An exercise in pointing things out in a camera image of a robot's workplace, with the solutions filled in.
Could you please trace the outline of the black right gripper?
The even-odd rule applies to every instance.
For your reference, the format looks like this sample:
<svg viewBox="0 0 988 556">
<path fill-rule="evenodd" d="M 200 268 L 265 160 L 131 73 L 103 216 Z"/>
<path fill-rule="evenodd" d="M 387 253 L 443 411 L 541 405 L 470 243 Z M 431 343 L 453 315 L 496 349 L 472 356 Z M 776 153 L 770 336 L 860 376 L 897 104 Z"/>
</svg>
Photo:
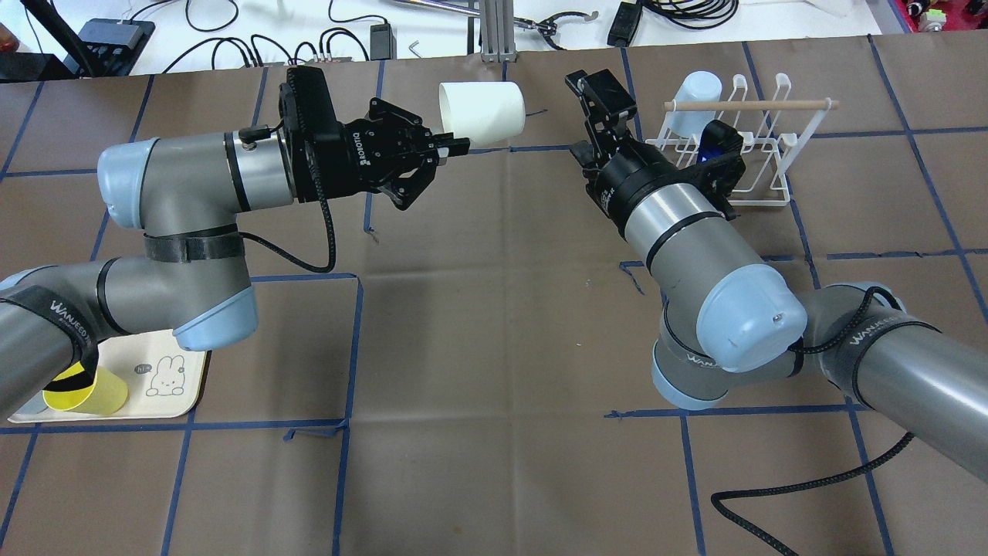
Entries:
<svg viewBox="0 0 988 556">
<path fill-rule="evenodd" d="M 656 147 L 628 136 L 628 121 L 638 113 L 638 105 L 610 70 L 578 70 L 566 75 L 564 83 L 582 106 L 590 142 L 617 142 L 608 159 L 590 142 L 570 146 L 587 179 L 586 193 L 615 225 L 627 224 L 633 209 L 652 192 L 689 183 L 691 175 L 667 161 Z"/>
</svg>

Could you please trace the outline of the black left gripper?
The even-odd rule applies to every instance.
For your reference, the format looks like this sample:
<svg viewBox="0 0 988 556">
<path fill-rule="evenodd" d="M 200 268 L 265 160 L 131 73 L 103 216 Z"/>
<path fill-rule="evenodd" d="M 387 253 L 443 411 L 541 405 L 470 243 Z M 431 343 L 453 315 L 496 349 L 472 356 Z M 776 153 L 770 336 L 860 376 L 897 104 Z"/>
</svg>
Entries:
<svg viewBox="0 0 988 556">
<path fill-rule="evenodd" d="M 342 123 L 340 136 L 331 141 L 289 137 L 294 196 L 312 203 L 382 193 L 404 211 L 429 187 L 441 163 L 469 154 L 471 146 L 468 137 L 436 134 L 417 115 L 375 97 L 367 116 Z"/>
</svg>

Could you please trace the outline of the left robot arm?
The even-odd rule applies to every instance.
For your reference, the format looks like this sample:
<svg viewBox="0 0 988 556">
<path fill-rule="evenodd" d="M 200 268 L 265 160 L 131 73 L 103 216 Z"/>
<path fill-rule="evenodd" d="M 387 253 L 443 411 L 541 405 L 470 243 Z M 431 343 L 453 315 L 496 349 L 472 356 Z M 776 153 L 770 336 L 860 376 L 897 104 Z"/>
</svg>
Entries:
<svg viewBox="0 0 988 556">
<path fill-rule="evenodd" d="M 340 123 L 331 102 L 279 106 L 275 127 L 152 138 L 106 149 L 96 166 L 110 217 L 144 235 L 141 256 L 40 266 L 2 282 L 2 416 L 45 387 L 96 375 L 113 337 L 170 331 L 185 351 L 250 337 L 259 310 L 238 215 L 294 202 L 381 192 L 405 210 L 467 137 L 435 134 L 408 110 L 370 100 L 366 117 Z"/>
</svg>

